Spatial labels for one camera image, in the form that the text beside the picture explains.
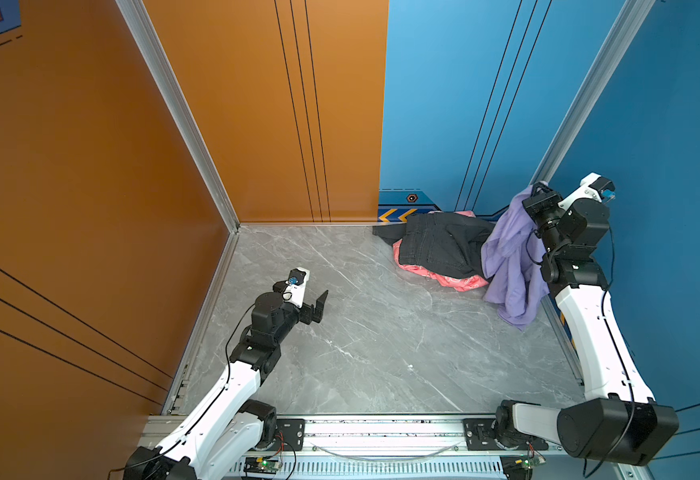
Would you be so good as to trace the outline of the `purple cloth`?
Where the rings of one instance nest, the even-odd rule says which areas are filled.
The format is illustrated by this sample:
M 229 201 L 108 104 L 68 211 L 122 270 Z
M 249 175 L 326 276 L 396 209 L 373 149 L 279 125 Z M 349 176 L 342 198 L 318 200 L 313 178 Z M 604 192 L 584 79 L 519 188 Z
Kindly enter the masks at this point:
M 521 331 L 533 323 L 549 294 L 539 265 L 545 247 L 523 206 L 531 194 L 527 187 L 514 196 L 481 249 L 483 272 L 490 281 L 484 299 L 497 305 L 498 315 Z

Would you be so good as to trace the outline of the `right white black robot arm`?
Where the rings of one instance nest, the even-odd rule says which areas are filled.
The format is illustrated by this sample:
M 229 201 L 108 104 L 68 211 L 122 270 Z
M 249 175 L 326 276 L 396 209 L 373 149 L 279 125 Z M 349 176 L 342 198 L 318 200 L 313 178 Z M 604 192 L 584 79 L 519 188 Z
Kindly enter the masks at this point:
M 613 193 L 611 180 L 593 175 L 567 197 L 537 182 L 522 202 L 544 246 L 541 276 L 571 332 L 585 400 L 565 409 L 503 401 L 494 431 L 508 449 L 539 438 L 574 458 L 645 466 L 678 431 L 675 410 L 656 402 L 631 358 L 593 257 L 610 230 Z

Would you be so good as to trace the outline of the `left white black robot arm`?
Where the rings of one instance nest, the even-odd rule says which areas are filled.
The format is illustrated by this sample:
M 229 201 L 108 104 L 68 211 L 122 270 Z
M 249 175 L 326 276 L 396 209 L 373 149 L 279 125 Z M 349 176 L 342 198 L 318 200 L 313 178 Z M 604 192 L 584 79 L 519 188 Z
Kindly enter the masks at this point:
M 222 479 L 248 451 L 276 442 L 277 409 L 252 396 L 275 369 L 292 329 L 323 318 L 327 293 L 304 302 L 309 277 L 307 269 L 295 268 L 257 297 L 251 324 L 235 348 L 225 350 L 225 372 L 157 446 L 135 450 L 119 470 L 125 479 Z

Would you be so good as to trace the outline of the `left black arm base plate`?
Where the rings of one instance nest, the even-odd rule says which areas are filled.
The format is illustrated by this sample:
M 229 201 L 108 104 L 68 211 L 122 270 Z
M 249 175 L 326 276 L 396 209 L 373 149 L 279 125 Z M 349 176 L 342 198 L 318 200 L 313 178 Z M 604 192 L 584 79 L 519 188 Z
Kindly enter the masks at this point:
M 296 452 L 303 449 L 306 420 L 304 418 L 278 417 L 266 420 L 256 450 L 274 451 L 281 445 L 292 447 Z

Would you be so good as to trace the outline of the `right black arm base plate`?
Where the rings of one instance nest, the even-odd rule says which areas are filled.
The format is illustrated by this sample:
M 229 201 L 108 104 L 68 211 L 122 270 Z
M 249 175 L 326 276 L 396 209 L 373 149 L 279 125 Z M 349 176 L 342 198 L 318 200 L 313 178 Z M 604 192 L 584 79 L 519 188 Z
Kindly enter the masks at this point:
M 489 450 L 535 450 L 547 451 L 550 445 L 541 438 L 523 433 L 498 434 L 495 429 L 495 419 L 466 418 L 462 420 L 463 433 L 469 451 Z

